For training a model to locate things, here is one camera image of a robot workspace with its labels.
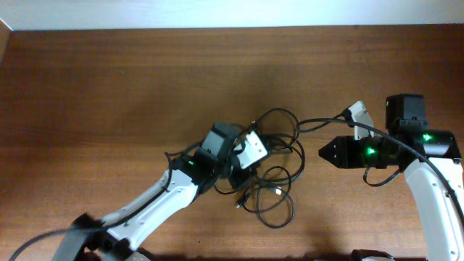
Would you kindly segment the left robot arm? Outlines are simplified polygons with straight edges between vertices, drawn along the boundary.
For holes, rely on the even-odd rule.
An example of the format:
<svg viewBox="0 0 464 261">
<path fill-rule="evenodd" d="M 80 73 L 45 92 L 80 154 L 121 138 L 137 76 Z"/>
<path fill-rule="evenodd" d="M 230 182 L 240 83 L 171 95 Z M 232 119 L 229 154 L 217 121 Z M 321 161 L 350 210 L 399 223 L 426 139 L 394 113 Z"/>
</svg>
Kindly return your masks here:
<svg viewBox="0 0 464 261">
<path fill-rule="evenodd" d="M 93 220 L 76 219 L 55 252 L 54 260 L 82 260 L 101 253 L 102 260 L 145 260 L 141 243 L 163 222 L 189 206 L 220 178 L 252 174 L 268 148 L 256 131 L 244 134 L 215 123 L 206 138 L 188 151 L 168 156 L 163 176 L 119 210 Z"/>
</svg>

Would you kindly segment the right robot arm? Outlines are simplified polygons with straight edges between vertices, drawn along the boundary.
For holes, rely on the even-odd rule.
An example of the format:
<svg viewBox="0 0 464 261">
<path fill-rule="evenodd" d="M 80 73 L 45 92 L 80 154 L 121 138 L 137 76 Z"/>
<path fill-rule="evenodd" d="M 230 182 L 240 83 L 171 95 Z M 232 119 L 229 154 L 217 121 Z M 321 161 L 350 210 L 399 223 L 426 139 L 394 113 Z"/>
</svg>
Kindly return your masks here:
<svg viewBox="0 0 464 261">
<path fill-rule="evenodd" d="M 340 169 L 398 169 L 383 185 L 403 174 L 426 239 L 429 260 L 463 259 L 463 166 L 453 133 L 432 130 L 419 94 L 386 98 L 386 129 L 381 133 L 362 102 L 342 113 L 355 130 L 337 136 L 319 155 Z"/>
</svg>

